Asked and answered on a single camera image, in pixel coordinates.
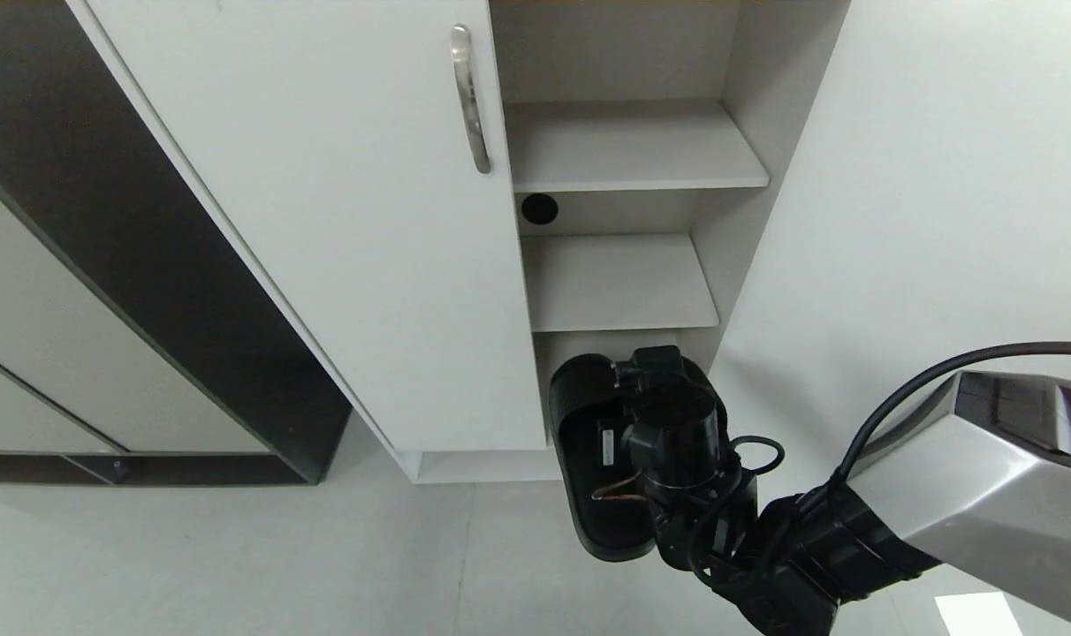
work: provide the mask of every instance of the shelf board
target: shelf board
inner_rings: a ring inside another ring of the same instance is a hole
[[[516,193],[761,188],[770,181],[710,100],[504,105]]]
[[[540,237],[521,246],[536,333],[720,323],[688,234]]]

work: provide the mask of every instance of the white tile floor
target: white tile floor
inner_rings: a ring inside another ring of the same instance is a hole
[[[948,636],[932,597],[987,589],[937,567],[834,634]],[[1011,603],[1027,636],[1071,636]],[[72,634],[756,633],[655,555],[589,558],[561,484],[414,487],[352,422],[319,487],[0,487],[0,636]]]

